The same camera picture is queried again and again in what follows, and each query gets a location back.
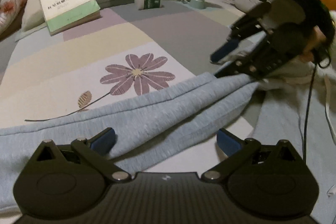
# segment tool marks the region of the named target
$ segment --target purple flower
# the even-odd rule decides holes
[[[134,83],[134,90],[137,95],[149,92],[149,86],[156,90],[167,88],[167,81],[175,79],[175,75],[165,71],[152,71],[167,62],[167,57],[158,57],[154,59],[152,53],[137,57],[134,54],[128,54],[126,62],[130,68],[123,65],[109,65],[105,68],[109,75],[100,79],[102,84],[117,83],[111,88],[111,95],[121,95],[128,91]]]

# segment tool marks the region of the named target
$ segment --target flower center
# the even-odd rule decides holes
[[[132,70],[132,74],[134,76],[140,76],[142,74],[142,70],[140,70],[140,69],[134,69],[134,70]]]

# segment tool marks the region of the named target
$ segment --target book cover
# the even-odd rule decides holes
[[[40,2],[51,35],[99,17],[100,7],[96,0],[40,0]]]

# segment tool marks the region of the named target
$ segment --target green book cover band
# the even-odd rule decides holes
[[[50,32],[54,32],[99,10],[100,7],[96,0],[90,0],[80,6],[77,6],[61,15],[58,15],[48,20],[48,29]]]

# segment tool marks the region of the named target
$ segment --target black cable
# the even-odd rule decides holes
[[[310,81],[309,93],[308,93],[308,101],[307,101],[307,109],[306,109],[306,117],[304,120],[304,130],[303,130],[303,161],[307,164],[307,125],[308,125],[308,114],[309,114],[309,106],[310,106],[310,99],[311,93],[313,90],[314,78],[317,69],[317,64],[315,64],[315,68],[313,71],[313,75]]]

